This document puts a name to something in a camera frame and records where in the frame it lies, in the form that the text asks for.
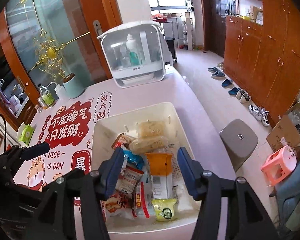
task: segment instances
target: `yellow gem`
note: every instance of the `yellow gem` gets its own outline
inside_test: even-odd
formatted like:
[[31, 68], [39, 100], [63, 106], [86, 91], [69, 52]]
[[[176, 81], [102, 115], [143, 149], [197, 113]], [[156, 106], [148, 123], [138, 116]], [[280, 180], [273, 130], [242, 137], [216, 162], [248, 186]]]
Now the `yellow gem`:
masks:
[[55, 59], [57, 54], [56, 51], [53, 48], [49, 48], [47, 51], [48, 57], [51, 59]]

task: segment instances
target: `plastic bottle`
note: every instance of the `plastic bottle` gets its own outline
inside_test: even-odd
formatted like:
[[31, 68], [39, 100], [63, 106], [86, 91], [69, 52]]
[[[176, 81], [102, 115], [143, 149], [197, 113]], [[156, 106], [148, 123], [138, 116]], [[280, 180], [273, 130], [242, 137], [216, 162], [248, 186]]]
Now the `plastic bottle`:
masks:
[[131, 63], [130, 63], [130, 57], [129, 57], [129, 54], [127, 52], [127, 48], [126, 46], [122, 45], [120, 47], [120, 52], [121, 52], [121, 65], [123, 68], [126, 68], [126, 67], [130, 67], [131, 66]]
[[64, 86], [61, 86], [59, 84], [56, 85], [54, 91], [56, 92], [57, 96], [62, 100], [62, 101], [69, 101], [70, 97], [68, 96], [68, 93], [65, 89]]
[[47, 104], [47, 106], [51, 106], [54, 103], [54, 98], [52, 97], [52, 94], [50, 93], [49, 89], [42, 86], [41, 84], [38, 85], [40, 96], [43, 99], [43, 101]]
[[138, 58], [138, 44], [131, 34], [128, 34], [127, 36], [126, 46], [127, 49], [130, 51], [129, 58], [130, 58], [131, 66], [140, 65], [139, 58]]

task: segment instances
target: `barcode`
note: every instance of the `barcode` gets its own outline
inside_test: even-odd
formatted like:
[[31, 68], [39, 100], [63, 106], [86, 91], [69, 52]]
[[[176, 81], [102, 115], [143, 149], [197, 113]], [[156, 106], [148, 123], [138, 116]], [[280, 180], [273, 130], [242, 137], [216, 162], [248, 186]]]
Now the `barcode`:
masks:
[[159, 176], [153, 176], [152, 177], [153, 184], [160, 184], [160, 177]]
[[131, 174], [131, 173], [128, 173], [128, 174], [126, 175], [126, 177], [127, 177], [127, 178], [130, 178], [130, 179], [136, 179], [136, 178], [137, 178], [135, 175], [133, 175], [133, 174]]

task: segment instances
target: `drawer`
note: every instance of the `drawer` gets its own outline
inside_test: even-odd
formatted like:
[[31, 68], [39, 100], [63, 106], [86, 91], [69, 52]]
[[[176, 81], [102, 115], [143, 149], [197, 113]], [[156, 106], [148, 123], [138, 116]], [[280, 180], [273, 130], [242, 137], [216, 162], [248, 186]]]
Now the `drawer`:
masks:
[[242, 31], [261, 37], [262, 26], [247, 20], [242, 20]]
[[235, 17], [235, 16], [229, 16], [229, 15], [227, 15], [226, 18], [227, 18], [226, 19], [226, 26], [227, 27], [231, 27], [231, 28], [241, 30], [241, 23], [242, 23], [241, 18]]

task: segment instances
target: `black cable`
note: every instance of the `black cable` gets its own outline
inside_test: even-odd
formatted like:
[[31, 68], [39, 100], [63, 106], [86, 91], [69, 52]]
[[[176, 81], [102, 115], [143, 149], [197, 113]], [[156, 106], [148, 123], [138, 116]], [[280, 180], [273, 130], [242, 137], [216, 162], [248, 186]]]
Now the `black cable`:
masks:
[[7, 149], [6, 147], [7, 146], [7, 122], [2, 114], [0, 114], [0, 117], [3, 119], [3, 123], [4, 123], [4, 151], [3, 152], [5, 152]]

